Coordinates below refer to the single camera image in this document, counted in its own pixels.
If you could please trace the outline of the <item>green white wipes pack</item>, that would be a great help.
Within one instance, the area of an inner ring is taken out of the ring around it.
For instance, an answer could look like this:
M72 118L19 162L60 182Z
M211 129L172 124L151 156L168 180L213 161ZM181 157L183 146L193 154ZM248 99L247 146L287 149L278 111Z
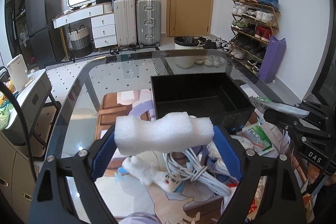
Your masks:
M274 150L272 142L258 123L244 127L239 134L251 142L253 149L260 156Z
M298 119L303 119L310 114L310 111L284 103L273 102L266 98L250 97L249 101L262 114L264 114L266 110L274 110Z

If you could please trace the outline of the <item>white plush toy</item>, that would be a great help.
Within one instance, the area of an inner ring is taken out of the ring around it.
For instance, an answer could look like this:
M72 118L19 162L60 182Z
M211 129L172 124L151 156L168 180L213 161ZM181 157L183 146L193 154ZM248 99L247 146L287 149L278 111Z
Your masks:
M180 176L161 171L155 164L137 156L127 157L118 168L118 174L130 174L139 179L143 186L156 184L167 193L181 193L184 189L184 181Z

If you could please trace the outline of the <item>white foam block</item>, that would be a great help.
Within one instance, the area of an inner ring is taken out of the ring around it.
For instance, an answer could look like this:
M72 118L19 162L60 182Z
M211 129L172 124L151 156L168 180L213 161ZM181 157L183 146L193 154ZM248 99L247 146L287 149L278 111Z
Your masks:
M214 126L208 117L197 118L187 112L166 114L156 121L144 121L134 116L116 119L114 141L124 156L146 151L183 152L207 145L214 137Z

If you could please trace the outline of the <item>red white balloon glue bag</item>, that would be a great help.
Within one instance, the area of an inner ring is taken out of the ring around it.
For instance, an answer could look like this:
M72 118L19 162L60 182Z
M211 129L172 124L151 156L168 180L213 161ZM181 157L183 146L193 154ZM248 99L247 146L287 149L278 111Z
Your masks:
M251 223L309 223L313 216L311 195L300 194L295 200L280 198L272 207L260 213Z

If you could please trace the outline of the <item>anime print table mat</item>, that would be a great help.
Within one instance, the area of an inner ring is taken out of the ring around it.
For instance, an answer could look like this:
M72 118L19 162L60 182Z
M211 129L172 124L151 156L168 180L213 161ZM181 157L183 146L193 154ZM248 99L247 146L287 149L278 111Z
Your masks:
M101 139L117 117L134 116L156 121L149 89L109 93L98 109L95 138ZM243 223L253 221L280 198L295 200L300 193L288 158L262 157L251 142L235 139L241 160L242 180L231 177L214 141L183 152L146 151L136 155L159 170L178 175L184 181L181 193L167 193L156 184L143 186L130 174L118 174L122 162L131 156L118 148L97 184L101 195L120 223Z

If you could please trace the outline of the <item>black cardboard box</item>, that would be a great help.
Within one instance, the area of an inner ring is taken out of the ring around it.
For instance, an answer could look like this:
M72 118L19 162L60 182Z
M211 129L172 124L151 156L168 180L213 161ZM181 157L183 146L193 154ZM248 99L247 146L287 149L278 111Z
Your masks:
M213 125L238 132L255 107L240 86L226 73L193 73L152 76L155 113L162 118L172 112L209 117Z

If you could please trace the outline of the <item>grey side cabinet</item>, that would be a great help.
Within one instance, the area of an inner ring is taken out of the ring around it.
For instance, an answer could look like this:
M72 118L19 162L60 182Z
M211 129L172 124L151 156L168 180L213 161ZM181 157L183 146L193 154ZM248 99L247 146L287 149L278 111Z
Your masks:
M56 113L51 122L51 126L53 126L62 105L52 95L52 84L45 69L29 74L29 81L29 84L18 94L17 102L25 117L29 137L32 137L43 148L46 148L49 140L44 140L41 136L38 136L35 130L38 118L43 108L55 107ZM25 146L23 128L14 109L10 111L9 121L3 130L3 134L13 145L17 147Z

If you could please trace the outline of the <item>purple bag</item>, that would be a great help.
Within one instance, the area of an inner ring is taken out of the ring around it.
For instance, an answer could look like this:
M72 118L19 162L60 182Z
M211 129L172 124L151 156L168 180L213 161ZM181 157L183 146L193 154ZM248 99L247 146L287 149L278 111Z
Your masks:
M262 61L258 77L265 83L271 83L274 80L275 74L282 62L286 50L286 39L277 39L271 36L266 53Z

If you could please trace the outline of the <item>woven laundry basket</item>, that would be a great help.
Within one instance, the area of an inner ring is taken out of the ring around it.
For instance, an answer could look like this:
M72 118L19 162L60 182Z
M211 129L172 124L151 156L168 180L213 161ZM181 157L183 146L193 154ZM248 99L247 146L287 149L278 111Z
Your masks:
M83 24L78 28L71 28L68 33L74 57L81 58L92 53L92 43L89 28Z

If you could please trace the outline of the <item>white electric kettle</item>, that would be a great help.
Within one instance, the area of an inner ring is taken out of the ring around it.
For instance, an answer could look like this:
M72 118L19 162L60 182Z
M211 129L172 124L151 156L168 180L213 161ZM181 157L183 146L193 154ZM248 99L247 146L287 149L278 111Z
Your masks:
M10 78L18 92L25 88L29 82L27 66L22 54L15 56L8 64Z

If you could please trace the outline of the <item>shoe rack with shoes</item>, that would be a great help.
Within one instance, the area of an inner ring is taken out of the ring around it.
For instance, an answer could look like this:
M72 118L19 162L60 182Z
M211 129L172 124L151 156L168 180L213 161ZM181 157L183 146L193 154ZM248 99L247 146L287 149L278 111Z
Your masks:
M279 30L278 0L231 0L233 38L224 51L255 75L260 72L270 38Z

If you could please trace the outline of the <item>white drawer desk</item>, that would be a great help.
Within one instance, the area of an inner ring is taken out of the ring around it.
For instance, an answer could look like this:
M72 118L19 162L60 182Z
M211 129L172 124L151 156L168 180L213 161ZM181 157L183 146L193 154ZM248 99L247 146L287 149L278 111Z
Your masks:
M94 41L95 48L117 45L116 26L112 3L106 2L78 9L52 19L54 29L86 23Z

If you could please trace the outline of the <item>white suitcase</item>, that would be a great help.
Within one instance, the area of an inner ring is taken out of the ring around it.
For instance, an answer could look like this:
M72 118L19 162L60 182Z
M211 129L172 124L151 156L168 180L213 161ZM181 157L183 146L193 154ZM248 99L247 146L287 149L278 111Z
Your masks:
M137 43L135 0L116 0L113 5L118 46L135 45Z

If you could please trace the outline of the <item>silver suitcase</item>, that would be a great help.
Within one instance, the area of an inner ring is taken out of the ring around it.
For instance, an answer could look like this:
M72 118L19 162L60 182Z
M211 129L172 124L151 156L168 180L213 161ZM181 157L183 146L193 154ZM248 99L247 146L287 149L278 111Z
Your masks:
M158 46L161 41L161 0L138 0L136 21L139 46Z

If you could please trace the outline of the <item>black refrigerator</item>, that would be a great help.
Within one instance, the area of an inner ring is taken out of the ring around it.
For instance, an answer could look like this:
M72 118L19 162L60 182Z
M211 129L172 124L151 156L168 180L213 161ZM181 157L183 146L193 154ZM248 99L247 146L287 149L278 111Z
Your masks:
M37 66L42 69L66 56L53 19L62 12L61 0L25 0L26 22Z

